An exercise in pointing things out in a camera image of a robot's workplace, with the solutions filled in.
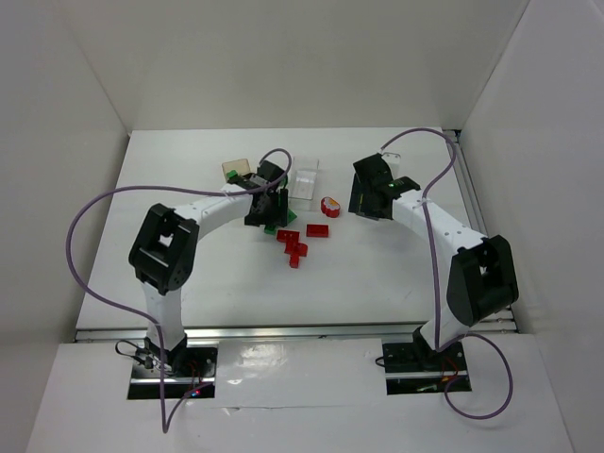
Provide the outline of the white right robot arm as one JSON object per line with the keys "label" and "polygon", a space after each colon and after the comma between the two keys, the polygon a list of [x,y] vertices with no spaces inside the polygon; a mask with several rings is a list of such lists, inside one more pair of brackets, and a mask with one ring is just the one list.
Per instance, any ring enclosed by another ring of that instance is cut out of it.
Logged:
{"label": "white right robot arm", "polygon": [[412,334],[411,358],[427,361],[471,327],[519,297],[510,243],[465,226],[431,201],[407,176],[394,178],[380,154],[356,161],[349,211],[392,220],[426,241],[437,279],[432,319]]}

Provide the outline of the long green lego brick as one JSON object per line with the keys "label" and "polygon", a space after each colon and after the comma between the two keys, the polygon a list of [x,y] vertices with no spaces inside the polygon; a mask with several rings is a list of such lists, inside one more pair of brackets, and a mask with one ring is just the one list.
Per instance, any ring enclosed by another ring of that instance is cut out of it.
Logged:
{"label": "long green lego brick", "polygon": [[288,210],[287,224],[292,223],[296,218],[297,218],[297,215],[292,210]]}

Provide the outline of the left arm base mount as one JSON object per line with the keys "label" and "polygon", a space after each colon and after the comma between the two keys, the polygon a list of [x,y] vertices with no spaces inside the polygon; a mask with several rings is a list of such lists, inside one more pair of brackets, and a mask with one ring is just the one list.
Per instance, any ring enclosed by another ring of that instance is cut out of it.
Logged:
{"label": "left arm base mount", "polygon": [[[131,352],[120,350],[119,355],[132,359],[132,369],[127,393],[128,400],[159,399],[159,360],[143,347],[124,341]],[[218,358],[216,344],[194,345],[184,351],[184,357],[173,365],[165,365],[165,397],[179,399],[185,393],[193,399],[215,397],[215,374]]]}

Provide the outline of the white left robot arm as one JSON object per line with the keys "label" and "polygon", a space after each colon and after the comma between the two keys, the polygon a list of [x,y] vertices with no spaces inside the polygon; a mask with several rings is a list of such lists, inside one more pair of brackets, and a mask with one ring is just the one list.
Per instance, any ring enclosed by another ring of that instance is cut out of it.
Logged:
{"label": "white left robot arm", "polygon": [[185,361],[187,335],[182,324],[182,287],[193,271],[197,244],[234,220],[248,227],[285,227],[287,172],[269,160],[255,172],[230,173],[218,196],[204,196],[177,208],[162,204],[147,212],[128,256],[141,282],[149,324],[145,348],[175,370]]}

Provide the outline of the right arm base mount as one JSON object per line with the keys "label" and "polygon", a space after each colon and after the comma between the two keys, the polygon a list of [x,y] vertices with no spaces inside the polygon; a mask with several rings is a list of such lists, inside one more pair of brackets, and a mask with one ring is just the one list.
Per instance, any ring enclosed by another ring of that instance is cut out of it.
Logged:
{"label": "right arm base mount", "polygon": [[465,354],[460,343],[445,352],[419,359],[412,343],[382,345],[375,364],[385,372],[388,395],[437,394],[446,386],[450,392],[472,390]]}

